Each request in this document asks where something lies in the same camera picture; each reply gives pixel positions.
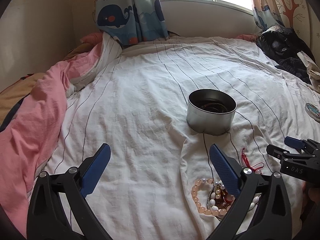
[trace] white cloth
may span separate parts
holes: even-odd
[[[316,63],[314,63],[313,60],[303,51],[298,52],[297,55],[301,59],[305,67],[307,68],[307,73],[309,75],[310,82],[312,85],[312,86],[310,85],[308,86],[312,88],[314,91],[320,93],[320,69],[318,68]]]
[[[206,239],[219,221],[199,214],[190,194],[196,179],[212,177],[211,168],[218,179],[206,148],[217,143],[239,160],[245,147],[250,163],[265,163],[262,172],[270,175],[280,165],[266,154],[268,144],[288,148],[285,136],[319,140],[319,126],[304,110],[306,102],[319,101],[317,94],[275,64],[254,43],[219,37],[175,37],[124,49],[68,99],[45,170],[64,173],[108,143],[111,160],[86,199],[114,240]],[[219,89],[235,98],[237,113],[229,133],[203,135],[188,127],[188,94],[198,88]],[[302,182],[283,178],[295,234],[301,226]],[[203,205],[209,190],[199,191]]]

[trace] open tin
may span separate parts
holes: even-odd
[[[222,91],[195,90],[188,96],[187,123],[196,132],[221,135],[230,130],[236,108],[236,101]]]

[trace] tree wall decal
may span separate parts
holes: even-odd
[[[287,16],[289,20],[289,25],[293,28],[293,19],[296,18],[300,22],[302,22],[302,18],[304,16],[301,13],[294,15],[294,11],[300,5],[302,5],[303,1],[301,0],[300,3],[296,3],[294,0],[275,0],[278,6],[280,14]]]

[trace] beaded bracelet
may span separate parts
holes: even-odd
[[[198,190],[200,186],[208,183],[213,184],[213,188],[210,191],[208,200],[207,200],[207,208],[201,205],[199,199],[197,197]],[[199,179],[195,181],[194,186],[191,189],[191,196],[193,201],[196,203],[196,207],[198,208],[198,212],[200,214],[212,215],[217,217],[218,219],[222,219],[230,209],[232,203],[235,200],[235,197],[231,194],[228,194],[225,186],[222,181],[214,181],[214,179]],[[255,204],[258,203],[260,199],[260,193],[256,194],[250,204],[248,210],[254,208]]]

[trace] silver screw head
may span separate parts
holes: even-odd
[[[39,177],[44,178],[45,176],[47,176],[47,173],[45,171],[41,171]]]
[[[252,170],[250,170],[249,168],[244,168],[244,169],[243,169],[243,172],[244,172],[245,174],[251,174],[251,173],[252,173]]]
[[[275,172],[273,174],[273,176],[275,176],[277,179],[279,179],[281,177],[281,174],[279,172]]]
[[[71,173],[71,174],[76,173],[77,170],[78,170],[77,167],[71,167],[71,168],[69,169],[69,173]]]

